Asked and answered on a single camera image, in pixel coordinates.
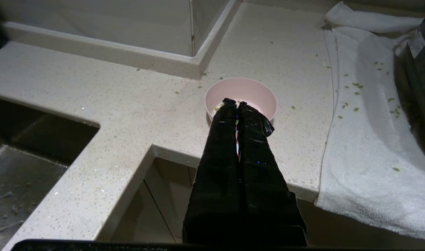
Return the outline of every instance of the speckled countertop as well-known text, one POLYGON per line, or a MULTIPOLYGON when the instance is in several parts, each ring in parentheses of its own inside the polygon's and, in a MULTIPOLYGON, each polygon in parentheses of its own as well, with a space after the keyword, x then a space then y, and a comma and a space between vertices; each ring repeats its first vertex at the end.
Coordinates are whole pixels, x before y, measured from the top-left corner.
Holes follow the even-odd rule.
POLYGON ((270 146, 292 191, 313 200, 333 112, 323 24, 322 13, 243 3, 200 81, 9 43, 1 97, 100 130, 5 250, 25 238, 96 238, 129 182, 144 178, 148 151, 194 166, 209 130, 203 97, 221 77, 273 90, 270 146))

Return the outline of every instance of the cabinet door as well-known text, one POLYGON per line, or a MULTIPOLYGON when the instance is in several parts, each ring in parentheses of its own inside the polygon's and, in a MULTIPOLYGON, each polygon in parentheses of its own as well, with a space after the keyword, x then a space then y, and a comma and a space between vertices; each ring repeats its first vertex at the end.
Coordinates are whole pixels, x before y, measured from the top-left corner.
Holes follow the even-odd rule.
POLYGON ((174 243, 145 182, 130 202, 115 230, 114 243, 174 243))
POLYGON ((190 196, 189 167, 155 159, 145 181, 174 240, 182 243, 183 220, 190 196))

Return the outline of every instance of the stainless steel sink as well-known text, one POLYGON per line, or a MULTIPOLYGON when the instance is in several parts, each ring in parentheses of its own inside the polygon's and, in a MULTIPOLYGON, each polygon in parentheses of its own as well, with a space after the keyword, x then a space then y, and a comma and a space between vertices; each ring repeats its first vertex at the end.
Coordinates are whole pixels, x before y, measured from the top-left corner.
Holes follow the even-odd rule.
POLYGON ((0 99, 0 250, 98 130, 0 99))

